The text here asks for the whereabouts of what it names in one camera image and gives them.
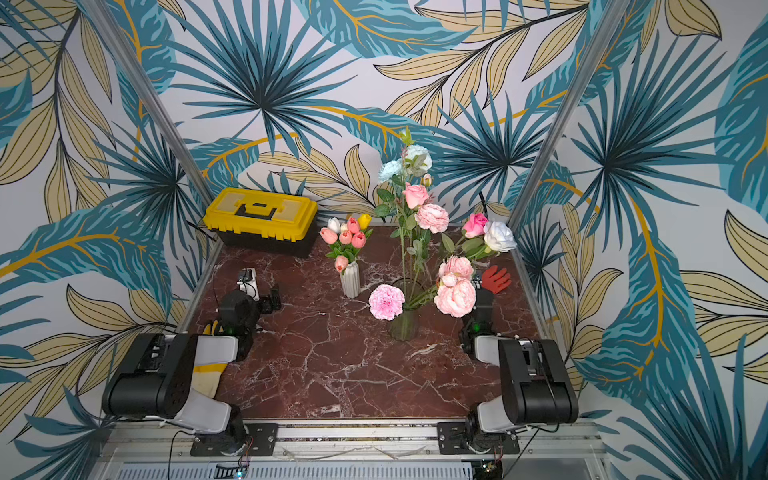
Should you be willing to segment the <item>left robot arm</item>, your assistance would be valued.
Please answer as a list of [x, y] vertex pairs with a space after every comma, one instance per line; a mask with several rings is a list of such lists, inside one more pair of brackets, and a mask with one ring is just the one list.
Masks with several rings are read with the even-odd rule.
[[137, 336], [105, 387], [102, 410], [121, 419], [165, 420], [192, 431], [200, 440], [243, 444], [247, 430], [240, 409], [198, 391], [193, 374], [197, 367], [227, 366], [246, 359], [257, 321], [281, 308], [278, 285], [258, 300], [234, 290], [219, 305], [218, 335]]

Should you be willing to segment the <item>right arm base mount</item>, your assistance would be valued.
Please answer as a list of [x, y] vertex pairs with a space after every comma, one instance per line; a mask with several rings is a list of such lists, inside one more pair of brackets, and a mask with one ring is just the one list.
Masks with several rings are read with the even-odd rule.
[[487, 433], [472, 426], [468, 420], [439, 422], [436, 428], [442, 455], [516, 454], [520, 451], [515, 435], [509, 432]]

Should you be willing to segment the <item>pink carnation flower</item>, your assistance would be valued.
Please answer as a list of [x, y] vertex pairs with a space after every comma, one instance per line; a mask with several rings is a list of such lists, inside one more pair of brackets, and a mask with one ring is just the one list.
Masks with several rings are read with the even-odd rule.
[[376, 319], [393, 321], [403, 313], [404, 303], [405, 295], [400, 288], [381, 284], [369, 297], [369, 310]]

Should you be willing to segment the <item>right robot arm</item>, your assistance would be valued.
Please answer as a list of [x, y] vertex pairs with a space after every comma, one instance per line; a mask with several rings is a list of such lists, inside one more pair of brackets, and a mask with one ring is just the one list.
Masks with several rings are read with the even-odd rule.
[[492, 329], [493, 300], [493, 293], [479, 289], [459, 334], [470, 358], [499, 369], [501, 385], [499, 396], [470, 410], [470, 431], [501, 434], [525, 425], [575, 422], [578, 400], [557, 343], [497, 335]]

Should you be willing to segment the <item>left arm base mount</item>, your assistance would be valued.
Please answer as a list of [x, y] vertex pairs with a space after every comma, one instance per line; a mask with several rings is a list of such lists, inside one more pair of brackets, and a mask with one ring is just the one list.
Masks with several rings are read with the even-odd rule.
[[277, 423], [245, 423], [218, 434], [196, 435], [192, 457], [269, 457], [273, 455]]

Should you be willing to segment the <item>magenta rose stem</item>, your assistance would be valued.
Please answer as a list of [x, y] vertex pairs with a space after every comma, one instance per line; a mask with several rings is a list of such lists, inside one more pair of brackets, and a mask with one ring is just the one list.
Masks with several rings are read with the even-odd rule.
[[472, 214], [461, 228], [461, 236], [452, 240], [447, 234], [441, 236], [441, 255], [445, 258], [455, 255], [470, 261], [479, 261], [489, 255], [486, 245], [485, 227], [489, 219], [483, 213]]

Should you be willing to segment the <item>light pink peony bunch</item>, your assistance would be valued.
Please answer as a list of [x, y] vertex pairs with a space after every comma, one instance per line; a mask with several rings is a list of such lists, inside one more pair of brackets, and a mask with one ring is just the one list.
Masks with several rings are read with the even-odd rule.
[[449, 257], [439, 266], [436, 284], [418, 294], [412, 305], [421, 307], [432, 301], [445, 315], [461, 318], [469, 314], [477, 299], [473, 274], [474, 267], [468, 258]]

